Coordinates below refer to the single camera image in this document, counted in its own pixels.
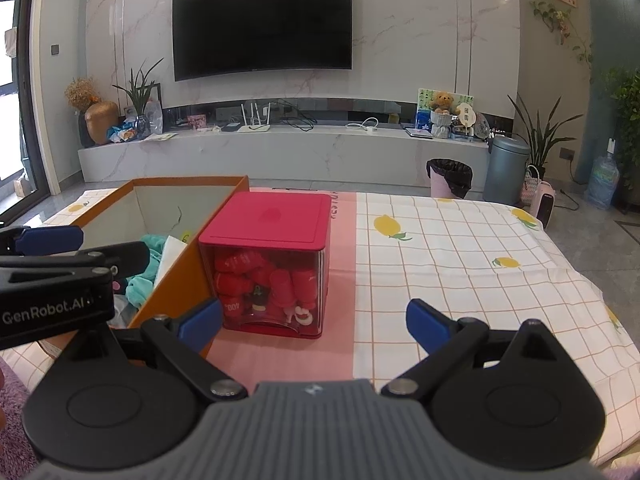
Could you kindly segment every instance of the black garbage bag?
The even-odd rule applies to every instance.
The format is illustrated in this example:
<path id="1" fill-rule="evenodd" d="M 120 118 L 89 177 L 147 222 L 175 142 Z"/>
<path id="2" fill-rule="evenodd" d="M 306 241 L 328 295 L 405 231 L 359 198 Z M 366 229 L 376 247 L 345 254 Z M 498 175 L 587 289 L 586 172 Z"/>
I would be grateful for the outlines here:
<path id="1" fill-rule="evenodd" d="M 450 158 L 432 158 L 427 161 L 427 175 L 431 178 L 431 170 L 435 171 L 449 184 L 449 189 L 458 198 L 464 198 L 471 189 L 473 170 L 468 165 Z"/>

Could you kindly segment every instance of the wall socket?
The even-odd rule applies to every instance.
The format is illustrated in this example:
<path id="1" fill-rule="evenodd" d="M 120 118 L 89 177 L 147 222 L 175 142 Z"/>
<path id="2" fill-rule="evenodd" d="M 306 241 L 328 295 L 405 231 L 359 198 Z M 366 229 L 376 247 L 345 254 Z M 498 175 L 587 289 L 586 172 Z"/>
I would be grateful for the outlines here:
<path id="1" fill-rule="evenodd" d="M 574 160 L 575 150 L 568 150 L 567 148 L 560 148 L 560 158 L 565 160 Z"/>

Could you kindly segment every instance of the green plant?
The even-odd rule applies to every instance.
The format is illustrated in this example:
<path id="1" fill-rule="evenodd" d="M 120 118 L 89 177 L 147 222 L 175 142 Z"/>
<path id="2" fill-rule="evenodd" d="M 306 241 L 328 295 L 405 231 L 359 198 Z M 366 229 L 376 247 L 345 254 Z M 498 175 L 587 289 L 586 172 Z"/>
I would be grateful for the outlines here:
<path id="1" fill-rule="evenodd" d="M 575 52 L 575 57 L 580 62 L 585 62 L 591 70 L 591 64 L 593 62 L 593 54 L 591 53 L 591 46 L 593 43 L 587 45 L 587 43 L 578 34 L 574 23 L 571 21 L 571 9 L 562 10 L 558 9 L 555 4 L 549 2 L 530 2 L 533 7 L 533 15 L 539 17 L 549 32 L 558 32 L 560 36 L 560 44 L 564 45 L 571 40 L 576 40 L 578 44 L 574 44 L 572 50 Z"/>
<path id="2" fill-rule="evenodd" d="M 616 160 L 626 188 L 633 188 L 633 170 L 640 167 L 640 69 L 614 68 L 606 75 L 606 88 L 616 101 L 618 127 Z"/>
<path id="3" fill-rule="evenodd" d="M 527 136 L 529 137 L 529 147 L 531 148 L 531 163 L 540 170 L 542 169 L 546 161 L 546 156 L 549 154 L 549 150 L 551 150 L 553 146 L 555 146 L 558 142 L 568 142 L 569 140 L 575 140 L 575 137 L 556 137 L 556 133 L 558 132 L 560 126 L 570 121 L 579 119 L 583 114 L 574 115 L 573 117 L 569 117 L 564 121 L 559 121 L 552 126 L 551 119 L 553 119 L 553 116 L 558 109 L 558 105 L 560 104 L 560 99 L 562 99 L 562 96 L 560 96 L 558 98 L 558 101 L 556 101 L 554 108 L 551 110 L 549 118 L 548 120 L 546 120 L 545 129 L 543 130 L 540 125 L 540 111 L 537 111 L 536 113 L 536 125 L 534 126 L 533 121 L 531 121 L 529 111 L 527 110 L 527 105 L 524 104 L 524 101 L 522 100 L 522 97 L 520 97 L 520 94 L 517 94 L 516 100 L 520 100 L 520 102 L 522 103 L 522 108 L 524 108 L 524 111 L 527 115 L 527 120 L 525 120 L 518 104 L 513 99 L 511 99 L 511 96 L 508 97 L 509 101 L 511 101 L 511 104 L 516 109 L 519 117 L 522 119 L 524 127 L 527 129 Z"/>
<path id="4" fill-rule="evenodd" d="M 142 66 L 138 69 L 135 79 L 133 78 L 133 69 L 131 69 L 131 77 L 129 79 L 129 88 L 123 88 L 122 86 L 113 85 L 114 87 L 116 87 L 119 90 L 122 90 L 129 96 L 129 99 L 131 99 L 131 104 L 133 104 L 134 108 L 136 109 L 136 113 L 139 116 L 145 114 L 146 104 L 149 102 L 149 97 L 151 97 L 151 91 L 153 89 L 153 86 L 156 84 L 155 81 L 147 82 L 146 78 L 149 76 L 149 73 L 156 66 L 158 66 L 160 61 L 162 61 L 163 59 L 164 57 L 159 61 L 157 61 L 149 70 L 146 71 L 146 73 L 142 72 L 142 66 L 145 65 L 143 63 Z"/>

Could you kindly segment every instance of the blue gripper pad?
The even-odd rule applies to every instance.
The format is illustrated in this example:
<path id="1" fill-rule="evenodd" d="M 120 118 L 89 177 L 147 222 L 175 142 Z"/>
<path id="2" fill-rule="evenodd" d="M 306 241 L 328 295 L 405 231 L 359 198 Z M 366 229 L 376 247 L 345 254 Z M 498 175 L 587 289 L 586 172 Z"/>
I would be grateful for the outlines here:
<path id="1" fill-rule="evenodd" d="M 423 300 L 411 300 L 406 306 L 407 330 L 428 354 L 445 345 L 457 325 Z"/>
<path id="2" fill-rule="evenodd" d="M 222 328 L 222 304 L 212 299 L 178 329 L 178 339 L 194 352 L 200 353 Z"/>
<path id="3" fill-rule="evenodd" d="M 82 229 L 75 225 L 52 225 L 26 229 L 15 240 L 15 250 L 23 256 L 49 256 L 77 251 L 84 242 Z"/>

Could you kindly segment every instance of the gold vase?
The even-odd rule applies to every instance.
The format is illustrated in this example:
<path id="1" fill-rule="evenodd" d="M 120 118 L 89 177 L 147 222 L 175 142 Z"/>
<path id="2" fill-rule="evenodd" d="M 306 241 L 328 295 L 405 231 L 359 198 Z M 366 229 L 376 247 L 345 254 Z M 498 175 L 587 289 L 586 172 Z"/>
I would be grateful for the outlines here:
<path id="1" fill-rule="evenodd" d="M 84 120 L 89 136 L 96 144 L 107 143 L 107 130 L 117 126 L 119 115 L 118 105 L 113 101 L 101 101 L 89 106 L 84 114 Z"/>

